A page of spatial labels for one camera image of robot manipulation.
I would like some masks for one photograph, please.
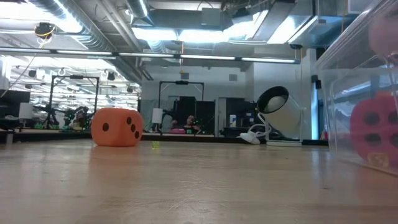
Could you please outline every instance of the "small yellow object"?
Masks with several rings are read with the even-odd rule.
[[[152,149],[154,150],[154,149],[158,149],[159,148],[159,145],[160,145],[160,142],[158,142],[158,141],[153,141],[152,142]]]

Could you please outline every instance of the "wooden table surface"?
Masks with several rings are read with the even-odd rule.
[[[0,149],[0,223],[398,223],[398,178],[327,148],[21,143]]]

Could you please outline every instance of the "ductwork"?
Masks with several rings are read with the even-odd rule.
[[[57,24],[65,32],[79,32],[82,36],[74,36],[88,50],[116,51],[116,47],[104,36],[85,12],[71,0],[28,0],[43,11],[51,13],[62,22]],[[122,58],[107,60],[118,72],[131,82],[141,83],[142,77],[138,68],[130,66]]]
[[[147,0],[126,0],[127,7],[130,10],[131,16],[141,19],[149,25],[154,25],[152,20],[149,18],[149,4]]]

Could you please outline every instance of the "clear plastic bin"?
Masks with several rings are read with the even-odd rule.
[[[398,1],[373,1],[315,67],[330,148],[398,174]]]

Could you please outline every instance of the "wall vent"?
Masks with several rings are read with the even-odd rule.
[[[232,82],[236,82],[238,80],[237,74],[229,74],[229,80]]]
[[[188,72],[181,73],[181,80],[188,80],[188,79],[189,79],[189,73]]]

